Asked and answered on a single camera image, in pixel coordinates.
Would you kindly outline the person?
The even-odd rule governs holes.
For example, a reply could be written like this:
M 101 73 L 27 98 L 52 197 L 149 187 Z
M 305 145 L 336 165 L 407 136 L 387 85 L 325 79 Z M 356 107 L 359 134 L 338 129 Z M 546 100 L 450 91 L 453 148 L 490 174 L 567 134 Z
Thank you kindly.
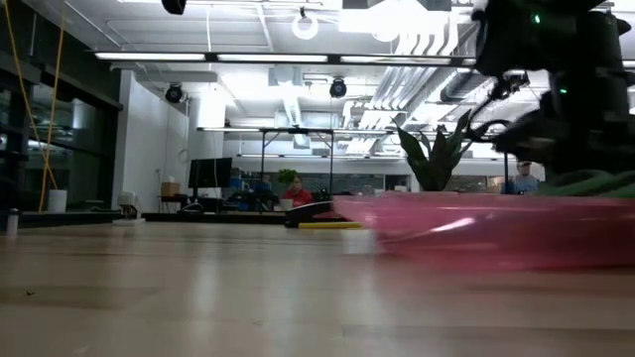
M 303 187 L 302 179 L 295 175 L 289 188 L 283 195 L 284 199 L 290 199 L 293 207 L 299 207 L 314 202 L 312 194 Z
M 503 183 L 501 193 L 523 195 L 537 191 L 540 180 L 531 174 L 531 165 L 531 162 L 518 162 L 517 174 Z

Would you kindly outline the green handled scissors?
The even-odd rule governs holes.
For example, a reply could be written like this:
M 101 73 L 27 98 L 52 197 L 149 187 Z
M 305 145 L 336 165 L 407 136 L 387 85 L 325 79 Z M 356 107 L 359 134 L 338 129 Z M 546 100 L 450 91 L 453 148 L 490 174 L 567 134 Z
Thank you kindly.
M 571 172 L 542 183 L 537 195 L 635 199 L 635 171 L 615 175 L 598 170 Z

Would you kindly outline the snake plant in white pot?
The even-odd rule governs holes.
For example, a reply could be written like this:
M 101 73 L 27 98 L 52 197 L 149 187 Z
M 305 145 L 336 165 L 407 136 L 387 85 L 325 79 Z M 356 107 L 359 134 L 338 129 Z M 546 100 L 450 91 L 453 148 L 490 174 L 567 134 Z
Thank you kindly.
M 424 132 L 415 135 L 396 127 L 406 162 L 421 191 L 445 190 L 453 170 L 473 144 L 467 137 L 471 117 L 471 111 L 466 111 L 458 118 L 452 131 L 437 128 L 432 139 Z

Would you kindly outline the black metal stand frame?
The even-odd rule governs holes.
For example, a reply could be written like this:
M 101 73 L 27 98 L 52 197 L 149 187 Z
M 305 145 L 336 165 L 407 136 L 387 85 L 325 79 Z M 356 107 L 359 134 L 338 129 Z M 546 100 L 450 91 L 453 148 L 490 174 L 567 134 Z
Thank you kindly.
M 334 155 L 332 150 L 334 144 L 334 131 L 332 129 L 320 129 L 320 128 L 301 128 L 301 127 L 289 127 L 289 128 L 261 128 L 259 132 L 262 134 L 262 146 L 261 146 L 261 171 L 260 171 L 260 180 L 265 181 L 266 176 L 264 173 L 264 165 L 265 165 L 265 151 L 266 147 L 269 143 L 266 141 L 266 135 L 270 132 L 275 133 L 278 136 L 281 133 L 287 133 L 290 135 L 303 135 L 309 136 L 311 134 L 315 134 L 318 137 L 322 137 L 323 135 L 329 135 L 330 141 L 325 141 L 325 144 L 329 147 L 330 152 L 328 155 L 321 155 L 321 159 L 329 159 L 329 189 L 326 194 L 322 194 L 318 197 L 313 197 L 314 202 L 320 201 L 332 201 L 332 186 L 333 186 L 333 159 Z

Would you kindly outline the black computer monitor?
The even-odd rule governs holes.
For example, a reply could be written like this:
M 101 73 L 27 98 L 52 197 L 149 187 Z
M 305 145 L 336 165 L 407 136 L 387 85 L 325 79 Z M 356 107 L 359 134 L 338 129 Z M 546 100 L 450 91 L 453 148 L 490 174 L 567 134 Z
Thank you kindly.
M 189 188 L 230 187 L 231 170 L 231 158 L 192 160 Z

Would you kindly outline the pink translucent pencil case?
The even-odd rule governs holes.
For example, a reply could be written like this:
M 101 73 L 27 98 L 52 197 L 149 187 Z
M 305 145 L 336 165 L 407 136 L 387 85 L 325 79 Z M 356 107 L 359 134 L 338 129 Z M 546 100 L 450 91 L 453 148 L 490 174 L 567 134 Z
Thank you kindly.
M 635 268 L 635 200 L 392 192 L 333 209 L 383 252 L 440 270 Z

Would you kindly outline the long ceiling light bar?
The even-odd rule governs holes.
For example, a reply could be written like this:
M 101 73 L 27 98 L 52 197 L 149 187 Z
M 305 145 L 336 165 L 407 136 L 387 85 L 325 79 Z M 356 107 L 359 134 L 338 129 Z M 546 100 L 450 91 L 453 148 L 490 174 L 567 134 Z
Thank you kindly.
M 368 66 L 472 67 L 475 58 L 455 56 L 339 55 L 283 53 L 94 52 L 112 62 L 200 62 L 230 64 L 318 64 Z

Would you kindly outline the black stapler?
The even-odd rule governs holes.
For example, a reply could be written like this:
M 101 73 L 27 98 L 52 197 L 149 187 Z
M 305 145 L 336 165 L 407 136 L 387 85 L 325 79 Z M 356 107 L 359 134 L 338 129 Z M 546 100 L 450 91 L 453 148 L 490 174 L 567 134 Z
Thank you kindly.
M 286 212 L 285 226 L 298 228 L 301 223 L 329 223 L 344 221 L 332 208 L 332 201 L 320 201 L 292 208 Z

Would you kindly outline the small green plant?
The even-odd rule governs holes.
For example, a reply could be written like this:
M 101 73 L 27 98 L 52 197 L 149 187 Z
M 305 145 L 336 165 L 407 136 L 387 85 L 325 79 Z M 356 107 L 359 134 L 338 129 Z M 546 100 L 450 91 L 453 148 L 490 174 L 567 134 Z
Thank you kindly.
M 288 211 L 294 207 L 294 197 L 298 192 L 296 178 L 298 173 L 291 169 L 281 169 L 278 171 L 278 182 L 285 186 L 285 191 L 280 199 L 283 210 Z

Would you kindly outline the white desk device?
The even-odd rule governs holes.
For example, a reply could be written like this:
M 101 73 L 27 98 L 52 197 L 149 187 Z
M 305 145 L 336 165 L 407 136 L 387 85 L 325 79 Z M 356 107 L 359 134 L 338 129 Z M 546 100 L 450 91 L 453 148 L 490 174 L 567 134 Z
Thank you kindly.
M 117 204 L 125 219 L 138 219 L 140 217 L 138 197 L 134 192 L 122 191 L 117 197 Z

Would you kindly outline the white bucket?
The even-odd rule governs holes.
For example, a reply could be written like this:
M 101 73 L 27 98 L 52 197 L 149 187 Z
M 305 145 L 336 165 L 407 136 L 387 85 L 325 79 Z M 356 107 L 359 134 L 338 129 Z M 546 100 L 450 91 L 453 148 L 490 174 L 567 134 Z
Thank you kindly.
M 67 191 L 64 189 L 50 189 L 48 194 L 47 212 L 65 213 Z

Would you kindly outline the yellow pole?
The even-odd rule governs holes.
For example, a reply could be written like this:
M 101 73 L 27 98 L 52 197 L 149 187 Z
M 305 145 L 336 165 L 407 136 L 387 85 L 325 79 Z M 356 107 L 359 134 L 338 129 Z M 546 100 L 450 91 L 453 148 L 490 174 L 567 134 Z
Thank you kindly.
M 16 67 L 16 72 L 17 72 L 17 76 L 19 78 L 19 82 L 20 82 L 20 88 L 21 88 L 21 92 L 23 95 L 23 102 L 25 105 L 25 109 L 28 115 L 28 118 L 30 120 L 30 125 L 32 128 L 32 132 L 35 136 L 35 140 L 39 145 L 42 157 L 43 157 L 43 176 L 42 176 L 42 187 L 41 187 L 41 194 L 45 195 L 47 193 L 47 184 L 49 182 L 49 179 L 52 180 L 52 184 L 54 189 L 57 189 L 57 183 L 53 174 L 53 171 L 51 169 L 51 165 L 50 165 L 50 145 L 51 145 L 51 134 L 52 134 L 52 128 L 49 128 L 48 131 L 48 141 L 46 143 L 43 143 L 40 139 L 40 136 L 38 134 L 38 129 L 37 129 L 37 125 L 34 119 L 34 115 L 33 115 L 33 111 L 32 111 L 32 107 L 31 107 L 31 103 L 30 103 L 30 96 L 27 93 L 27 87 L 25 84 L 25 77 L 23 75 L 23 63 L 20 61 L 19 58 L 19 52 L 17 49 L 17 44 L 16 44 L 16 39 L 14 36 L 14 31 L 13 31 L 13 26 L 12 26 L 12 21 L 11 21 L 11 12 L 10 12 L 10 0 L 3 0 L 3 5 L 4 5 L 4 12 L 5 12 L 5 17 L 6 17 L 6 23 L 7 23 L 7 28 L 8 28 L 8 34 L 9 34 L 9 39 L 10 39 L 10 43 L 11 43 L 11 48 L 12 48 L 12 53 L 13 53 L 13 59 L 14 59 L 14 64 Z
M 50 156 L 51 156 L 51 143 L 52 143 L 52 137 L 53 137 L 53 127 L 54 127 L 55 115 L 57 110 L 56 100 L 57 100 L 57 94 L 59 90 L 61 62 L 62 62 L 62 54 L 63 54 L 63 46 L 64 46 L 64 30 L 65 30 L 64 20 L 65 20 L 65 17 L 62 16 L 57 57 L 56 57 L 55 75 L 54 75 L 53 100 L 52 100 L 52 106 L 51 106 L 51 112 L 50 112 L 49 126 L 47 130 L 46 147 L 43 151 L 44 172 L 42 177 L 41 196 L 40 196 L 40 203 L 39 203 L 39 209 L 38 209 L 39 212 L 44 211 L 45 198 L 47 197 L 48 183 L 51 182 L 54 188 L 58 187 L 55 176 L 53 174 L 53 170 L 51 169 Z

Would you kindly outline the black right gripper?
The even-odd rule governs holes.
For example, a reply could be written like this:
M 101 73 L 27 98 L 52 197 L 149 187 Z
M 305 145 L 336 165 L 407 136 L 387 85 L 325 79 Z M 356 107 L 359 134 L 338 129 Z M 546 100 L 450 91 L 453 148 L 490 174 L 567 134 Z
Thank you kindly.
M 551 137 L 540 119 L 523 119 L 510 124 L 494 138 L 498 152 L 516 153 L 548 147 L 543 166 L 551 172 L 598 170 L 635 171 L 635 114 L 625 110 L 589 109 L 573 116 L 558 113 L 553 106 L 543 110 L 554 126 Z

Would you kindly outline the yellow highlighter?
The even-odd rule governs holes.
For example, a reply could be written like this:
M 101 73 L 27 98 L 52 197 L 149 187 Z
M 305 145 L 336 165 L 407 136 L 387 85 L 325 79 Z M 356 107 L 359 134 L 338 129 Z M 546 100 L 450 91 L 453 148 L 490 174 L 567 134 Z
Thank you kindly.
M 299 223 L 299 229 L 361 229 L 357 222 L 307 222 Z

